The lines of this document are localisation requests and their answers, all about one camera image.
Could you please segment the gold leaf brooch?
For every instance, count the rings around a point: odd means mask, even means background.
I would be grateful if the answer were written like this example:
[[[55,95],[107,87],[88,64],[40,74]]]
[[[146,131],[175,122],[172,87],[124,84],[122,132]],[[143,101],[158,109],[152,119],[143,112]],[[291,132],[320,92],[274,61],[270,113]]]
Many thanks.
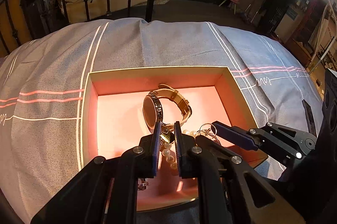
[[[145,178],[138,179],[138,191],[144,191],[148,187],[148,181]]]

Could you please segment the silver keyring charm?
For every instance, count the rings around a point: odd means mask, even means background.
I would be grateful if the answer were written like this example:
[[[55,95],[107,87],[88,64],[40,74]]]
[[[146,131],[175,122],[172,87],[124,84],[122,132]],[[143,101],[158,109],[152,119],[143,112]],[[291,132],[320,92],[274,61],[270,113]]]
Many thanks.
[[[198,130],[200,135],[215,139],[217,137],[217,129],[212,123],[204,123]]]

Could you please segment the gold earring pair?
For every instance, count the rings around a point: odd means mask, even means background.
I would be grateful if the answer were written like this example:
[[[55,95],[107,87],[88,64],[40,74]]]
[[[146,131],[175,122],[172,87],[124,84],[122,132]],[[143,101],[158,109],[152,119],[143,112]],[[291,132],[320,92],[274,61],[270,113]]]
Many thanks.
[[[167,144],[171,144],[174,142],[174,125],[173,124],[165,124],[161,125],[161,134],[160,137],[162,141]]]

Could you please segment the black smartphone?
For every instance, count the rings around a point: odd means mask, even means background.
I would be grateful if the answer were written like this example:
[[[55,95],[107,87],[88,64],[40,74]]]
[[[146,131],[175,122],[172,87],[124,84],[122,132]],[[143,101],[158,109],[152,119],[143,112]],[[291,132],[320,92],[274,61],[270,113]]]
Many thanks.
[[[306,116],[308,132],[310,134],[314,135],[315,137],[317,137],[316,127],[315,127],[315,122],[314,122],[314,116],[312,114],[311,107],[307,103],[306,100],[302,100],[302,104],[303,104],[304,112],[305,112],[305,116]]]

